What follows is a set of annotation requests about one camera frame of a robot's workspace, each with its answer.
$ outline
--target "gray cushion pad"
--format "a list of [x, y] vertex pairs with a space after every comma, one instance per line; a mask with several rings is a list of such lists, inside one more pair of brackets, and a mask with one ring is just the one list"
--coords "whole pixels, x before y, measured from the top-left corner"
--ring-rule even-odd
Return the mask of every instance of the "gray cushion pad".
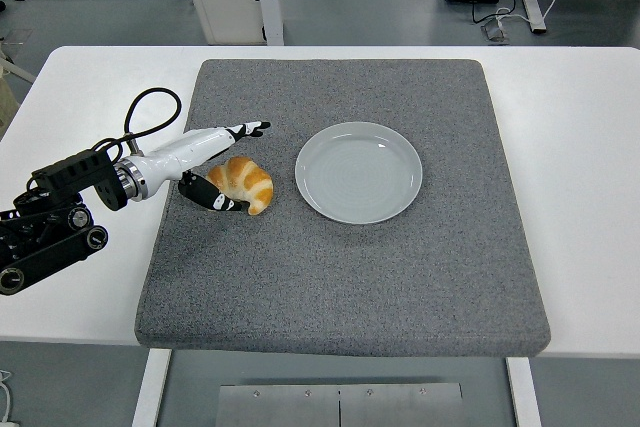
[[[140, 299], [149, 347], [361, 356], [531, 356], [549, 326], [482, 67], [465, 60], [210, 60], [187, 129], [268, 120], [232, 155], [273, 177], [257, 217], [172, 186]], [[297, 190], [296, 157], [336, 123], [401, 133], [415, 201], [373, 225], [331, 221]]]

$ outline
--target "bread roll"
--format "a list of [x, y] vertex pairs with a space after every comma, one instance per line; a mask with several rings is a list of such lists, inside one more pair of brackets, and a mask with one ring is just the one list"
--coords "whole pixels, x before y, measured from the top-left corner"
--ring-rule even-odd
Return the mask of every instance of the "bread roll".
[[271, 176], [249, 157], [231, 157], [225, 164], [216, 165], [207, 180], [230, 199], [249, 202], [249, 215], [258, 215], [273, 198]]

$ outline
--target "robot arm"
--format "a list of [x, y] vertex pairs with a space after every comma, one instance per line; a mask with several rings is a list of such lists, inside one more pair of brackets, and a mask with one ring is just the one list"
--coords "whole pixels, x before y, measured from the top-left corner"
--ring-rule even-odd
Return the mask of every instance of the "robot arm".
[[183, 179], [184, 173], [222, 154], [243, 137], [260, 137], [262, 130], [270, 125], [269, 122], [249, 122], [235, 127], [190, 130], [149, 154], [123, 158], [115, 169], [127, 198], [140, 201], [155, 195], [166, 180]]
[[115, 165], [106, 148], [94, 147], [33, 172], [29, 183], [37, 186], [16, 198], [14, 210], [0, 212], [0, 294], [24, 290], [106, 245], [106, 229], [94, 225], [79, 194], [87, 187], [94, 186], [108, 208], [119, 210], [128, 199], [152, 197], [166, 180], [180, 180], [178, 189], [190, 200], [211, 210], [240, 210], [191, 169], [243, 137], [262, 136], [268, 127], [269, 122], [250, 122], [191, 130], [148, 155], [136, 148]]

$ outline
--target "white plate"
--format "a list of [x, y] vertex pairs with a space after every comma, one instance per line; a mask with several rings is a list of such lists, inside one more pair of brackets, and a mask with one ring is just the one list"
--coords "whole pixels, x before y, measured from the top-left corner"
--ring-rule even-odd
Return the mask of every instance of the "white plate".
[[298, 154], [296, 183], [322, 215], [348, 224], [387, 220], [406, 209], [422, 184], [418, 153], [396, 131], [347, 122], [314, 135]]

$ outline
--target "floor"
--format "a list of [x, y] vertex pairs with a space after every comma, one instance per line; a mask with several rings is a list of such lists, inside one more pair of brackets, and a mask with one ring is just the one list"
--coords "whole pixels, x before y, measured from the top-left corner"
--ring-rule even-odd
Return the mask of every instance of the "floor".
[[[0, 37], [12, 41], [3, 49], [35, 75], [62, 45], [206, 43], [191, 0], [3, 1]], [[543, 10], [550, 3], [540, 0]], [[282, 0], [282, 6], [288, 45], [490, 44], [469, 5], [444, 0]], [[494, 9], [478, 6], [476, 15]], [[520, 0], [515, 12], [524, 14]], [[524, 21], [506, 19], [510, 43], [640, 48], [640, 0], [558, 0], [546, 20], [548, 32], [534, 35]], [[589, 73], [576, 66], [568, 82], [573, 75]], [[13, 76], [8, 82], [22, 101], [29, 84]], [[0, 369], [14, 373], [7, 382], [10, 419], [23, 427], [130, 425], [146, 355], [143, 348], [0, 342]], [[261, 355], [177, 353], [159, 425], [213, 425], [220, 385], [283, 378], [461, 382], [474, 392], [467, 397], [469, 425], [515, 425], [504, 365], [495, 359], [371, 363]], [[545, 427], [640, 425], [638, 361], [540, 358], [532, 360], [532, 372]]]

